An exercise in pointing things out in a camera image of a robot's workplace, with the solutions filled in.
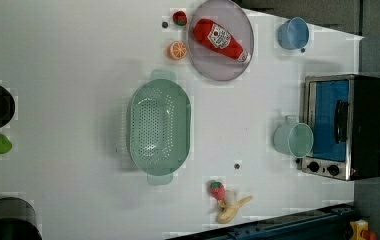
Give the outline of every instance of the orange slice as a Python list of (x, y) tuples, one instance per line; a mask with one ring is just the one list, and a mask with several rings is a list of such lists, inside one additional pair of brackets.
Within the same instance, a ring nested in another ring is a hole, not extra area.
[(183, 57), (185, 57), (187, 54), (187, 48), (186, 45), (184, 45), (183, 42), (175, 41), (171, 43), (168, 47), (168, 56), (171, 59), (179, 60)]

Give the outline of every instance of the light blue mug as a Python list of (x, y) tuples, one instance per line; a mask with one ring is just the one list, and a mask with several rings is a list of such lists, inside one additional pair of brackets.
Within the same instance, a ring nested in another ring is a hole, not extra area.
[(309, 41), (309, 28), (305, 20), (295, 17), (278, 28), (277, 37), (281, 47), (289, 50), (301, 49)]
[(314, 144), (314, 134), (311, 128), (298, 121), (298, 116), (286, 116), (286, 122), (274, 132), (274, 146), (278, 152), (294, 156), (305, 157)]

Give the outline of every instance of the mint green strainer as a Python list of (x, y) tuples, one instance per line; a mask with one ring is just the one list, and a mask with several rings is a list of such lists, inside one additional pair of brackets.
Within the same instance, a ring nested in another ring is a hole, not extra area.
[(173, 72), (154, 70), (151, 78), (131, 100), (129, 151), (150, 185), (164, 185), (189, 153), (191, 106)]

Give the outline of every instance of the toaster oven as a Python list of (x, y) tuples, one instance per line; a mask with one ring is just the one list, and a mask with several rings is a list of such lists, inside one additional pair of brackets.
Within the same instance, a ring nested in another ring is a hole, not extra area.
[(380, 78), (306, 77), (303, 119), (314, 145), (302, 171), (340, 180), (380, 176)]

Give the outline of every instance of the blue mug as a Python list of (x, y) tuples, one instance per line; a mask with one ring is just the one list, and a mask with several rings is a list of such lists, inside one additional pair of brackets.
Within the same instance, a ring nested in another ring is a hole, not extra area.
[(289, 50), (301, 49), (309, 41), (309, 28), (305, 20), (295, 17), (283, 23), (277, 35), (281, 47)]

